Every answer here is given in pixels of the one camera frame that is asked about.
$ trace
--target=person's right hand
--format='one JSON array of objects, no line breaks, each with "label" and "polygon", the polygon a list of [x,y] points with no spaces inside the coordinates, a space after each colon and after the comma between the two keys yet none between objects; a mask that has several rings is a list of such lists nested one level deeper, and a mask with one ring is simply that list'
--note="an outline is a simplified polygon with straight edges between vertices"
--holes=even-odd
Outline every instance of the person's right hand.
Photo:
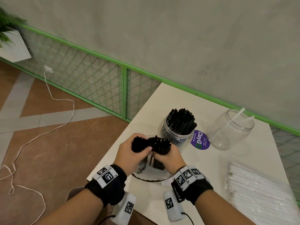
[{"label": "person's right hand", "polygon": [[171,144],[171,150],[167,155],[160,155],[154,151],[151,151],[149,154],[151,154],[158,161],[162,162],[167,171],[172,175],[174,175],[179,168],[186,166],[179,149],[174,144]]}]

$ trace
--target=floor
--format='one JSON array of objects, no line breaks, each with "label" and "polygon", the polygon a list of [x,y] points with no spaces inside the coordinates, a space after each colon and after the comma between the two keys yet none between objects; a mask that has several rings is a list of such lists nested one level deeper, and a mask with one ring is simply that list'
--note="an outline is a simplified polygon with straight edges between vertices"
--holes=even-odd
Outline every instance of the floor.
[{"label": "floor", "polygon": [[[13,180],[15,185],[43,194],[43,216],[62,205],[72,188],[87,183],[86,177],[128,125],[55,87],[50,86],[50,90],[54,98],[75,101],[74,117],[64,127],[23,147]],[[72,109],[71,101],[52,100],[43,81],[0,62],[0,164],[12,169],[20,147],[67,122]],[[1,169],[0,177],[6,175],[7,170]],[[10,178],[1,180],[0,224],[31,224],[43,210],[41,197],[19,187],[9,196],[9,189]],[[112,207],[104,209],[100,218],[111,212]],[[133,212],[129,224],[153,223]]]}]

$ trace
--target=white cord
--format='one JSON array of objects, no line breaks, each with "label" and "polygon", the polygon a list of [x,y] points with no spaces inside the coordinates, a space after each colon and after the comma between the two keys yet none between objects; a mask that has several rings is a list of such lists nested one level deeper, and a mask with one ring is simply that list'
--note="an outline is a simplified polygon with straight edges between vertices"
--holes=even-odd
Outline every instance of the white cord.
[{"label": "white cord", "polygon": [[[49,93],[50,93],[51,98],[54,99],[54,100],[57,100],[57,101],[60,101],[60,100],[69,100],[69,99],[60,99],[60,100],[58,100],[58,99],[55,99],[55,98],[52,97],[51,91],[50,91],[50,89],[49,89],[49,86],[48,86],[47,80],[46,80],[46,72],[44,72],[44,79],[45,79],[45,82],[46,82],[46,85],[47,85],[47,88],[48,88],[48,91],[49,91]],[[34,141],[35,139],[39,138],[40,136],[42,136],[42,135],[44,135],[44,134],[47,134],[47,133],[50,133],[50,132],[52,132],[52,131],[54,131],[54,130],[60,128],[60,127],[63,127],[63,126],[66,125],[66,124],[68,124],[68,123],[71,121],[71,119],[73,118],[73,116],[74,116],[74,108],[75,108],[75,102],[74,102],[73,100],[69,100],[69,101],[72,101],[72,102],[73,102],[73,113],[72,113],[72,117],[70,118],[70,120],[67,121],[65,124],[63,124],[63,125],[61,125],[61,126],[55,128],[55,129],[53,129],[53,130],[51,130],[51,131],[49,131],[49,132],[45,132],[45,133],[42,133],[41,135],[38,135],[37,137],[35,137],[34,139],[32,139],[31,141],[29,141],[29,142],[26,143],[26,144],[29,144],[30,142]],[[12,164],[13,164],[13,169],[14,169],[13,172],[11,172],[10,168],[9,168],[8,166],[6,166],[6,165],[2,165],[2,166],[0,167],[0,170],[1,170],[2,167],[5,167],[5,168],[7,168],[8,171],[10,172],[10,174],[9,174],[8,176],[6,176],[6,177],[4,177],[4,178],[0,178],[0,180],[5,179],[5,178],[8,178],[9,176],[11,176],[11,181],[10,181],[11,189],[10,189],[9,192],[8,192],[9,195],[12,195],[12,194],[13,194],[13,192],[15,191],[15,187],[17,186],[17,187],[22,187],[22,188],[25,188],[25,189],[28,189],[28,190],[35,191],[36,193],[38,193],[38,194],[42,197],[43,202],[44,202],[44,210],[42,211],[42,213],[40,214],[40,216],[39,216],[39,217],[31,224],[31,225],[33,225],[33,224],[34,224],[34,223],[35,223],[35,222],[43,215],[43,213],[44,213],[45,210],[46,210],[45,199],[44,199],[43,195],[42,195],[39,191],[36,191],[36,190],[34,190],[34,189],[28,188],[28,187],[23,186],[23,185],[13,185],[13,174],[16,172],[15,160],[18,158],[18,156],[20,155],[20,153],[21,153],[21,151],[22,151],[22,148],[23,148],[26,144],[24,144],[24,145],[20,148],[20,150],[19,150],[19,152],[18,152],[16,158],[15,158],[15,159],[13,160],[13,162],[12,162]]]}]

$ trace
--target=glass jar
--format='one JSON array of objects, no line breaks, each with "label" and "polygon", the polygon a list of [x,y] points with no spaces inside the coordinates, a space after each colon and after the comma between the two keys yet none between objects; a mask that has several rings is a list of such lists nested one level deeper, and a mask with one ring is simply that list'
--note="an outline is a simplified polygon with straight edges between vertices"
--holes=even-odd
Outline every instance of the glass jar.
[{"label": "glass jar", "polygon": [[216,148],[220,150],[230,149],[250,134],[254,127],[254,121],[243,122],[243,120],[248,118],[243,113],[236,117],[235,120],[232,120],[237,113],[238,110],[227,110],[208,129],[207,138]]},{"label": "glass jar", "polygon": [[167,126],[167,122],[166,122],[167,117],[165,117],[162,121],[159,135],[161,138],[164,138],[164,139],[168,138],[168,140],[172,144],[176,145],[181,152],[182,149],[184,147],[186,147],[188,145],[188,143],[190,143],[190,141],[193,137],[194,130],[189,135],[176,134],[173,131],[171,131],[170,128]]}]

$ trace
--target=black wrist strap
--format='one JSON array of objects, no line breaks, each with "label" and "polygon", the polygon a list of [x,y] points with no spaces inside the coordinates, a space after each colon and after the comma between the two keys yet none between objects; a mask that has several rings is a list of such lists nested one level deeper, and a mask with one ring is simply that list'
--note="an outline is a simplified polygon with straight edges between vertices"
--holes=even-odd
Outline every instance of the black wrist strap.
[{"label": "black wrist strap", "polygon": [[209,189],[213,190],[205,176],[194,166],[179,169],[171,185],[178,202],[186,199],[193,205],[202,193]]},{"label": "black wrist strap", "polygon": [[103,202],[103,207],[108,203],[116,205],[123,199],[125,195],[124,183],[127,176],[122,168],[115,164],[106,165],[92,178],[84,188],[89,189],[95,196],[99,197]]}]

